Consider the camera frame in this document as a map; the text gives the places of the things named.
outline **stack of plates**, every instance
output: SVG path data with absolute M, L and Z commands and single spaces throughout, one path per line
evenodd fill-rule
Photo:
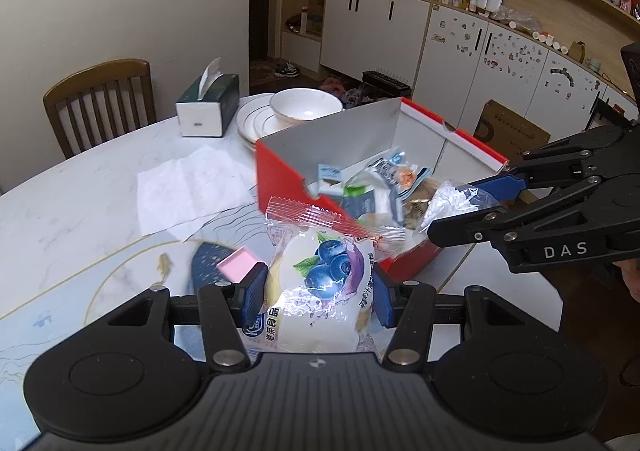
M 259 138 L 291 126 L 276 117 L 269 105 L 272 95 L 264 94 L 250 100 L 236 114 L 240 138 L 249 149 L 254 151 L 255 143 Z
M 290 88 L 277 94 L 261 94 L 236 114 L 240 138 L 255 151 L 259 138 L 342 110 L 337 97 L 312 88 Z

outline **pink eraser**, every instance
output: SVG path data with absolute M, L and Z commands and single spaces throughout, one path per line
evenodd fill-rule
M 256 263 L 264 262 L 249 249 L 241 247 L 230 256 L 225 257 L 217 265 L 217 268 L 231 283 L 240 283 Z

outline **marble table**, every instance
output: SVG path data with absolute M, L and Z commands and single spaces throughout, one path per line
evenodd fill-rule
M 203 145 L 225 149 L 238 164 L 255 168 L 254 154 L 242 144 L 234 122 L 224 138 L 183 138 L 177 119 L 171 118 L 92 148 L 0 196 L 2 451 L 19 450 L 37 435 L 22 398 L 30 363 L 148 288 L 157 279 L 156 264 L 164 251 L 175 263 L 166 282 L 174 295 L 189 293 L 190 261 L 202 241 L 246 245 L 270 261 L 273 247 L 255 204 L 221 213 L 186 243 L 168 231 L 141 236 L 137 173 L 189 156 Z M 239 224 L 246 230 L 240 232 Z M 484 285 L 559 328 L 562 302 L 556 290 L 540 274 L 511 275 L 489 244 L 447 249 L 418 279 L 452 294 L 462 294 L 467 285 Z M 389 332 L 378 332 L 382 343 L 390 339 Z M 455 346 L 459 334 L 457 325 L 435 327 L 430 359 Z M 176 343 L 196 349 L 190 353 L 198 358 L 199 334 L 185 330 L 176 336 Z

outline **cabinet handle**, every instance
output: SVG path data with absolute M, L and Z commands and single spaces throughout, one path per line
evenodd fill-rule
M 484 49 L 484 55 L 487 55 L 487 52 L 489 51 L 489 45 L 491 44 L 491 39 L 494 36 L 494 33 L 491 32 L 489 34 L 489 40 L 486 42 L 486 48 Z
M 478 39 L 476 39 L 476 52 L 478 51 L 478 46 L 480 45 L 480 36 L 482 35 L 482 29 L 478 31 Z

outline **white bowl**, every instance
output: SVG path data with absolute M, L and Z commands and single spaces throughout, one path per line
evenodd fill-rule
M 289 124 L 300 124 L 342 111 L 339 98 L 312 88 L 283 90 L 274 94 L 269 104 L 274 113 Z

